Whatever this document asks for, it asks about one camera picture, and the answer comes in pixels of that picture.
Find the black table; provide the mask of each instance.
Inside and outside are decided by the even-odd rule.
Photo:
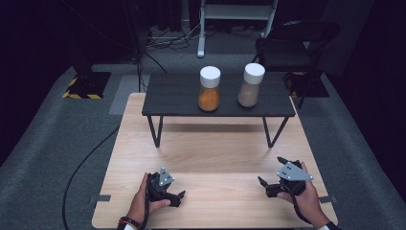
[[[159,147],[164,116],[180,117],[261,117],[268,147],[274,147],[289,117],[296,115],[282,75],[265,73],[260,84],[258,103],[244,107],[237,101],[243,76],[222,74],[219,84],[220,104],[215,111],[207,112],[198,106],[200,75],[152,74],[149,79],[142,114],[147,116],[155,147]],[[159,116],[158,132],[152,116]],[[266,117],[284,117],[273,141],[269,136]]]

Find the orange powder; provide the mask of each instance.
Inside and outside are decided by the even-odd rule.
[[[203,88],[199,95],[199,106],[205,111],[213,111],[218,107],[219,93],[217,88]]]

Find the shelf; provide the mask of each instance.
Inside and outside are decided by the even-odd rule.
[[[206,19],[268,20],[272,6],[206,5]]]

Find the wrist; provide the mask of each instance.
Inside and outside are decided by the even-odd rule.
[[[315,229],[319,229],[330,222],[329,218],[323,212],[321,214],[309,218],[308,220]]]

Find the table leg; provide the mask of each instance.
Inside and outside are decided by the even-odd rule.
[[[151,129],[153,142],[155,144],[155,147],[159,148],[159,145],[161,143],[161,133],[162,133],[162,125],[163,125],[164,116],[159,116],[158,134],[155,134],[155,128],[153,126],[151,116],[147,116],[147,117],[148,117],[149,128]]]
[[[266,123],[266,118],[262,117],[263,127],[265,128],[266,141],[268,142],[269,148],[272,148],[275,146],[275,143],[277,142],[279,136],[281,135],[281,132],[282,132],[284,126],[286,125],[287,120],[289,120],[289,117],[284,117],[284,119],[281,123],[281,126],[277,131],[277,134],[275,134],[274,140],[271,141],[271,137],[269,136],[268,124]]]
[[[205,46],[205,5],[206,0],[202,0],[200,6],[200,36],[199,36],[199,45],[197,47],[197,57],[203,58],[204,57],[204,46]]]
[[[277,10],[278,0],[272,2],[271,12],[269,12],[268,23],[266,24],[265,34],[262,37],[267,37],[272,29],[272,23],[274,22],[275,12]]]

